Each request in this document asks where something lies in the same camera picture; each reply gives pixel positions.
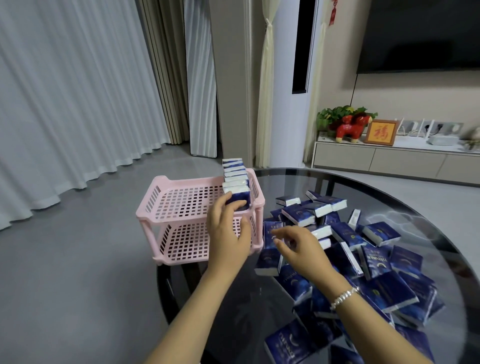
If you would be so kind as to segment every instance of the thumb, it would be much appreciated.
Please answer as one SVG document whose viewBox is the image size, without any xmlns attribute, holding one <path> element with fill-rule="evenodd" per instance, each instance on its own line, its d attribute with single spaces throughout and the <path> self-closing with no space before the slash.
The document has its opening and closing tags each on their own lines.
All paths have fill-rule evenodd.
<svg viewBox="0 0 480 364">
<path fill-rule="evenodd" d="M 276 248 L 283 255 L 283 257 L 288 260 L 289 263 L 292 263 L 292 259 L 295 256 L 295 252 L 292 251 L 283 241 L 280 239 L 274 239 Z"/>
<path fill-rule="evenodd" d="M 243 216 L 240 220 L 240 236 L 239 242 L 242 244 L 250 245 L 250 241 L 252 240 L 252 228 L 250 226 L 250 222 L 248 219 Z"/>
</svg>

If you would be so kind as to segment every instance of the orange framed picture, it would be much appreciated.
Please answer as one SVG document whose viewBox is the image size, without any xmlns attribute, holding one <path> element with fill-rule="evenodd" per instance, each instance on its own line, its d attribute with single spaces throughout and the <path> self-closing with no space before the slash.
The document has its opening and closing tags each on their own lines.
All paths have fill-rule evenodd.
<svg viewBox="0 0 480 364">
<path fill-rule="evenodd" d="M 367 131 L 365 143 L 392 146 L 395 141 L 398 122 L 394 120 L 373 120 Z"/>
</svg>

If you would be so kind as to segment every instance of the red horse statue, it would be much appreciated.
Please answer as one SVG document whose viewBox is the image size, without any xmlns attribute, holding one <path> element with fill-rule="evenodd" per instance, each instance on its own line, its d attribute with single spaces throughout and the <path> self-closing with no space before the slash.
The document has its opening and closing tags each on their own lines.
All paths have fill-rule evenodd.
<svg viewBox="0 0 480 364">
<path fill-rule="evenodd" d="M 372 117 L 365 112 L 344 116 L 341 121 L 330 125 L 330 130 L 336 130 L 336 141 L 341 143 L 345 135 L 351 136 L 352 143 L 358 142 L 365 125 L 372 121 Z"/>
</svg>

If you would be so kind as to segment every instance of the pink plastic basket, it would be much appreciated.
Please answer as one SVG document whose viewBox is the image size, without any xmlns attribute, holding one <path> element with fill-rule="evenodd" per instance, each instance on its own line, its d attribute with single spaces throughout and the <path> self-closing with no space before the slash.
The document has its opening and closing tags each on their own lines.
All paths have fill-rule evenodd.
<svg viewBox="0 0 480 364">
<path fill-rule="evenodd" d="M 245 211 L 234 213 L 233 230 L 240 234 L 240 220 L 246 216 L 252 224 L 250 254 L 262 249 L 265 198 L 252 169 L 247 168 L 251 204 Z M 223 195 L 223 176 L 171 181 L 155 177 L 140 206 L 137 218 L 158 265 L 174 266 L 208 260 L 210 237 L 206 228 L 210 205 Z M 152 226 L 159 226 L 156 236 Z"/>
</svg>

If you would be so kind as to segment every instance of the round table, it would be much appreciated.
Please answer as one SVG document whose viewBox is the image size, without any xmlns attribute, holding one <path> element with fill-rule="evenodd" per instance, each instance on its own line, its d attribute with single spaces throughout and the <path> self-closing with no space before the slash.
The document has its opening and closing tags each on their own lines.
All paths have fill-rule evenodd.
<svg viewBox="0 0 480 364">
<path fill-rule="evenodd" d="M 426 218 L 392 196 L 349 178 L 304 169 L 263 169 L 255 173 L 265 196 L 264 217 L 279 207 L 276 197 L 295 195 L 306 200 L 305 192 L 315 190 L 347 199 L 348 208 L 339 211 L 342 221 L 358 208 L 362 212 L 360 224 L 390 224 L 402 235 L 398 245 L 424 257 L 422 272 L 436 282 L 446 304 L 424 329 L 436 363 L 480 362 L 479 281 L 465 258 Z M 247 259 L 226 294 L 202 364 L 269 363 L 264 339 L 294 319 L 292 301 L 273 278 L 255 274 L 257 257 L 254 254 Z M 205 269 L 206 263 L 158 267 L 158 292 L 169 323 Z M 327 363 L 327 357 L 327 350 L 322 350 L 305 363 Z"/>
</svg>

